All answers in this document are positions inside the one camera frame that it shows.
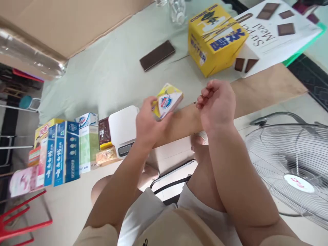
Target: hand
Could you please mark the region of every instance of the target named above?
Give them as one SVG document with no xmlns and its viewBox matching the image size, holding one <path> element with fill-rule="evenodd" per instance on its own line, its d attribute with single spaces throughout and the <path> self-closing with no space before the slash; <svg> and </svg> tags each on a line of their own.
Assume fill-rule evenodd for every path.
<svg viewBox="0 0 328 246">
<path fill-rule="evenodd" d="M 151 110 L 152 103 L 156 100 L 154 96 L 146 98 L 136 119 L 136 142 L 150 149 L 162 136 L 173 115 L 172 112 L 168 113 L 161 121 L 156 121 Z"/>
<path fill-rule="evenodd" d="M 230 83 L 210 80 L 197 98 L 196 107 L 201 112 L 202 126 L 207 134 L 233 126 L 236 99 Z"/>
</svg>

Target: red stool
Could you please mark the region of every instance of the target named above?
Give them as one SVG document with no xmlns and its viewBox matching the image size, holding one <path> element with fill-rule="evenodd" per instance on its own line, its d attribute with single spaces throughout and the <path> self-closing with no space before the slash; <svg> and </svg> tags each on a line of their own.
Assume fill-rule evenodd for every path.
<svg viewBox="0 0 328 246">
<path fill-rule="evenodd" d="M 9 239 L 9 238 L 12 238 L 12 237 L 15 237 L 15 236 L 19 236 L 19 235 L 22 235 L 22 234 L 25 234 L 25 233 L 30 233 L 32 231 L 35 231 L 35 230 L 39 229 L 39 228 L 43 228 L 43 227 L 46 227 L 46 226 L 49 226 L 49 225 L 52 224 L 51 215 L 49 213 L 48 208 L 46 207 L 46 212 L 47 212 L 47 215 L 49 217 L 48 221 L 45 221 L 45 222 L 42 222 L 42 223 L 39 223 L 39 224 L 35 224 L 35 225 L 32 225 L 32 226 L 28 226 L 28 227 L 25 227 L 25 228 L 21 228 L 21 229 L 18 229 L 18 230 L 14 230 L 14 231 L 9 231 L 9 230 L 6 230 L 6 228 L 5 228 L 6 225 L 8 225 L 8 223 L 12 222 L 13 220 L 18 218 L 19 216 L 26 213 L 30 208 L 27 207 L 27 208 L 23 209 L 22 211 L 18 212 L 17 214 L 13 215 L 12 217 L 10 217 L 9 219 L 5 220 L 5 218 L 7 216 L 9 216 L 11 213 L 18 210 L 19 208 L 23 207 L 24 205 L 27 205 L 30 201 L 34 200 L 35 198 L 38 198 L 39 196 L 43 195 L 44 193 L 46 193 L 46 190 L 40 192 L 39 194 L 33 196 L 32 198 L 30 198 L 28 200 L 26 200 L 25 202 L 21 203 L 20 205 L 10 209 L 8 212 L 0 215 L 0 243 L 2 241 L 6 240 L 6 239 Z M 34 241 L 34 238 L 29 239 L 25 242 L 16 244 L 14 246 L 26 245 L 26 244 L 32 243 L 33 241 Z"/>
</svg>

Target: fan grille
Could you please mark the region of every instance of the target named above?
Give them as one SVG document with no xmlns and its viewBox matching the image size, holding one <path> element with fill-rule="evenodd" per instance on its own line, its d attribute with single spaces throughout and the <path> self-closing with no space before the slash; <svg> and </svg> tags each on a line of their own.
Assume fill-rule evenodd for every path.
<svg viewBox="0 0 328 246">
<path fill-rule="evenodd" d="M 328 230 L 328 129 L 271 125 L 247 135 L 246 145 L 271 194 Z"/>
</svg>

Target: kitchen scale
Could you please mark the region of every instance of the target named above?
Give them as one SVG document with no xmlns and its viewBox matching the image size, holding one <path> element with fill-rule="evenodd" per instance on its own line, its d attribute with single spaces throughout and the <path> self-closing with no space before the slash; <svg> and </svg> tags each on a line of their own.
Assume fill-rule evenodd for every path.
<svg viewBox="0 0 328 246">
<path fill-rule="evenodd" d="M 129 106 L 108 117 L 110 138 L 117 156 L 124 159 L 137 138 L 136 117 L 139 109 Z"/>
</svg>

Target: beige shirt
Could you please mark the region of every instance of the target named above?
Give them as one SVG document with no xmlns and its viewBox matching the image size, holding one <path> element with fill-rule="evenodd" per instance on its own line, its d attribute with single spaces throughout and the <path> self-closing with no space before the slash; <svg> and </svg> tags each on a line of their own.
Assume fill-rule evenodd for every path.
<svg viewBox="0 0 328 246">
<path fill-rule="evenodd" d="M 74 246 L 116 246 L 116 229 L 106 224 L 101 228 L 85 228 Z M 164 212 L 134 242 L 133 246 L 224 246 L 221 240 L 192 211 L 175 209 Z M 260 246 L 306 246 L 308 244 L 289 236 L 266 238 Z"/>
</svg>

